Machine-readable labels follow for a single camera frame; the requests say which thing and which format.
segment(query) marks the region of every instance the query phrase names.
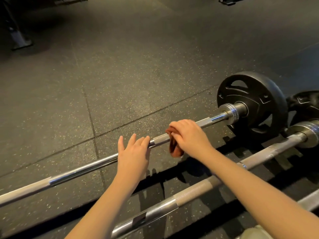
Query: person's left arm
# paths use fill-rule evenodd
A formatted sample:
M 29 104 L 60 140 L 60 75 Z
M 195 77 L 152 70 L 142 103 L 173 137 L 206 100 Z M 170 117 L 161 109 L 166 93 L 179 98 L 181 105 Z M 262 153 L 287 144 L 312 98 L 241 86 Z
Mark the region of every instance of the person's left arm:
M 126 148 L 123 137 L 118 141 L 117 174 L 100 199 L 66 236 L 66 239 L 110 238 L 122 205 L 136 189 L 146 172 L 150 137 L 136 140 L 133 134 Z

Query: brown cleaning rag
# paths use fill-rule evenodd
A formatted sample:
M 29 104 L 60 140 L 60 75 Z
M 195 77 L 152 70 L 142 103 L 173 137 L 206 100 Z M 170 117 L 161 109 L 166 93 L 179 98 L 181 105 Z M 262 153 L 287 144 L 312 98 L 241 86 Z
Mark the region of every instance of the brown cleaning rag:
M 176 134 L 180 134 L 175 128 L 170 126 L 165 130 L 165 132 L 169 135 L 170 142 L 169 142 L 169 152 L 173 158 L 178 158 L 183 156 L 184 151 L 180 148 L 175 138 L 172 136 L 172 132 Z

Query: weight plate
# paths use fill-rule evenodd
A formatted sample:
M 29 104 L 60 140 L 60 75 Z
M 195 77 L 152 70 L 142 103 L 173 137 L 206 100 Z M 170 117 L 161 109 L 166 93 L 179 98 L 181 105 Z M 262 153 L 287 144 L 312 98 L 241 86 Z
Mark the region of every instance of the weight plate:
M 296 111 L 290 125 L 302 121 L 319 120 L 319 91 L 300 92 L 287 98 L 288 110 Z
M 218 89 L 218 107 L 236 102 L 244 103 L 248 114 L 229 126 L 235 135 L 266 141 L 278 136 L 287 125 L 288 105 L 285 96 L 264 75 L 240 72 L 227 77 Z

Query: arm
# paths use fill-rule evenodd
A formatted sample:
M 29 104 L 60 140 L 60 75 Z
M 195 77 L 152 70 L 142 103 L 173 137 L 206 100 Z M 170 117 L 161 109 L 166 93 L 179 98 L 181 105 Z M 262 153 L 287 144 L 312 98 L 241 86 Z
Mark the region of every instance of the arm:
M 170 126 L 180 133 L 172 135 L 181 149 L 216 174 L 273 238 L 318 238 L 318 217 L 214 149 L 195 122 L 181 120 Z
M 100 199 L 66 236 L 66 239 L 110 238 L 114 224 L 124 202 L 136 189 L 146 172 L 150 150 L 150 137 L 136 140 L 133 134 L 124 148 L 123 137 L 118 141 L 117 174 Z

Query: gym floor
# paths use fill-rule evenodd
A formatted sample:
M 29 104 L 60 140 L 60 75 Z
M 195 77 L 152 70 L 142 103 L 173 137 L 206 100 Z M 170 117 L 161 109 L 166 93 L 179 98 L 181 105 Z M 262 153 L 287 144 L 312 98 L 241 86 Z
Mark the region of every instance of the gym floor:
M 12 52 L 0 33 L 0 193 L 111 155 L 120 135 L 157 136 L 172 120 L 216 114 L 218 85 L 239 71 L 269 75 L 286 96 L 319 89 L 318 8 L 319 0 L 89 0 L 26 13 L 33 47 Z M 261 149 L 223 124 L 205 131 L 233 160 Z M 209 175 L 167 150 L 152 150 L 119 222 Z M 300 156 L 291 149 L 254 173 L 301 199 L 319 176 Z M 0 208 L 2 237 L 64 238 L 115 173 L 113 164 Z M 255 224 L 221 187 L 128 238 L 232 239 Z

